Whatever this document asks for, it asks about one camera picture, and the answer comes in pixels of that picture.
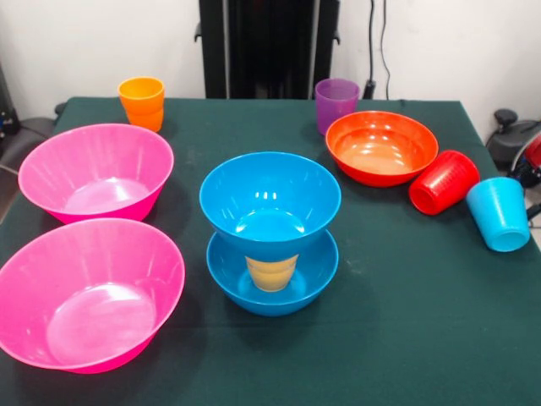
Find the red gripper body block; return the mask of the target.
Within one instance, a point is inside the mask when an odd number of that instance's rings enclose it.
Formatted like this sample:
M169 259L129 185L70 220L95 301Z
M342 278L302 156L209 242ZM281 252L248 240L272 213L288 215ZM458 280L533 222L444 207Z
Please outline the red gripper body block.
M541 165L541 135L537 135L524 151L524 158L531 166Z

